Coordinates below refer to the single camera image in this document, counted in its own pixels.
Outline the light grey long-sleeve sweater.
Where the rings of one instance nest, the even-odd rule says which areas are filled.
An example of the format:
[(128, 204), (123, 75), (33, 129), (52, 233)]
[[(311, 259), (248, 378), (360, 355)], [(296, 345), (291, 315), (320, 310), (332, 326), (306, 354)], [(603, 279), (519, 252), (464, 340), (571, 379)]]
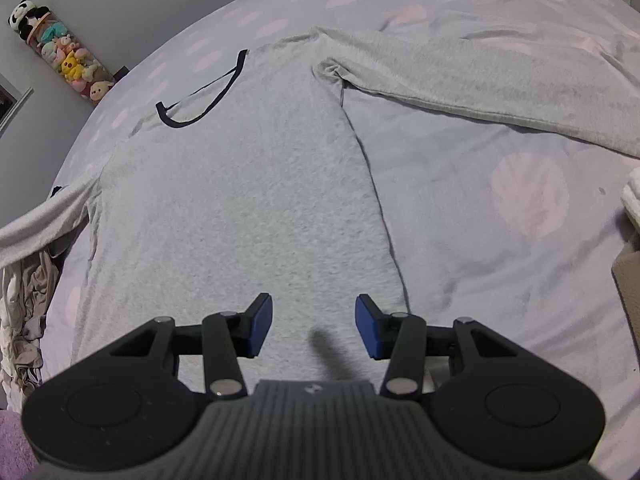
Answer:
[(245, 367), (249, 382), (370, 377), (356, 297), (420, 313), (344, 110), (346, 88), (639, 151), (639, 92), (616, 58), (318, 28), (244, 52), (229, 76), (153, 110), (104, 159), (2, 229), (2, 264), (76, 226), (89, 230), (74, 360), (157, 315), (194, 323), (269, 292), (276, 324)]

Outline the polka dot bed sheet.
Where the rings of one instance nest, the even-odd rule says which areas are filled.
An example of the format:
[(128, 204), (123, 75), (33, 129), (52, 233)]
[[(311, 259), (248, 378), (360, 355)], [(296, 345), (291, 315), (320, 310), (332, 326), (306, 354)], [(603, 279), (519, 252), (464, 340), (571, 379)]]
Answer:
[[(175, 102), (239, 50), (314, 25), (472, 34), (537, 55), (639, 53), (622, 0), (235, 0), (142, 61), (90, 116), (56, 176), (76, 179), (158, 101)], [(582, 380), (608, 422), (594, 463), (639, 467), (639, 362), (611, 266), (631, 234), (620, 203), (637, 161), (553, 133), (432, 115), (349, 91), (410, 300), (469, 315)]]

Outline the white crumpled garment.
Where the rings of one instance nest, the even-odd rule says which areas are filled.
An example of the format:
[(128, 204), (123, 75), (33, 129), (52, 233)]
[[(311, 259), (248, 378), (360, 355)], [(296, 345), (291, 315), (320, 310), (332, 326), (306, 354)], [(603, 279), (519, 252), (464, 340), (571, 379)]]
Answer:
[(1, 387), (8, 409), (20, 412), (41, 384), (40, 340), (60, 272), (47, 249), (1, 272)]

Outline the taupe brown garment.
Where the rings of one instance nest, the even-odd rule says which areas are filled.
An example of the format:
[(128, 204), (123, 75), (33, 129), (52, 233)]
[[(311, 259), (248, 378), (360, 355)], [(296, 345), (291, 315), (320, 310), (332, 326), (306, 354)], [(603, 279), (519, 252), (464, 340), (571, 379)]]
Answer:
[(640, 250), (639, 234), (628, 240), (612, 265), (613, 278), (639, 353), (640, 344)]

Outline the hanging plush toy organiser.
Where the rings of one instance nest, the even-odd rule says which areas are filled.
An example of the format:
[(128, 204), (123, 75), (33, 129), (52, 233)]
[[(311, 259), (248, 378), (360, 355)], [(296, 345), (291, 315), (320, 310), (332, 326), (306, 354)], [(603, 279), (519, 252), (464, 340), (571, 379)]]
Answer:
[(47, 6), (21, 0), (8, 23), (47, 66), (93, 107), (114, 87), (115, 77)]

